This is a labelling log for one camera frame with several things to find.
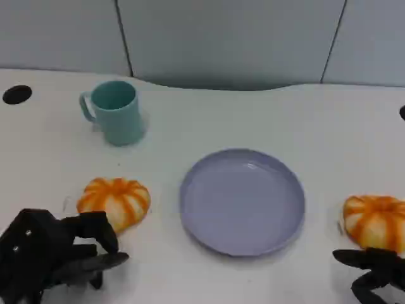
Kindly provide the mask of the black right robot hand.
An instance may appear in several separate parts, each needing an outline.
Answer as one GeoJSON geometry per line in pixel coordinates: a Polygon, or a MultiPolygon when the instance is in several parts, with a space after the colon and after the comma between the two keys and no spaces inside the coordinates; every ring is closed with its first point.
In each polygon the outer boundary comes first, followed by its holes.
{"type": "Polygon", "coordinates": [[[333,257],[340,263],[367,270],[351,285],[351,291],[360,303],[385,303],[373,291],[390,285],[404,291],[404,259],[395,251],[379,248],[365,250],[334,250],[333,257]]]}

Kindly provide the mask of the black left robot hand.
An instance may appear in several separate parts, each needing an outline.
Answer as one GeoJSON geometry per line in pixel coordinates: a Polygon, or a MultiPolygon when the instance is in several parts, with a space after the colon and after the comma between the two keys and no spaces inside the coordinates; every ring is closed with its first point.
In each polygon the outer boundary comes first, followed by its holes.
{"type": "Polygon", "coordinates": [[[1,300],[40,303],[59,285],[103,285],[103,273],[129,259],[105,212],[56,218],[22,209],[1,234],[1,300]]]}

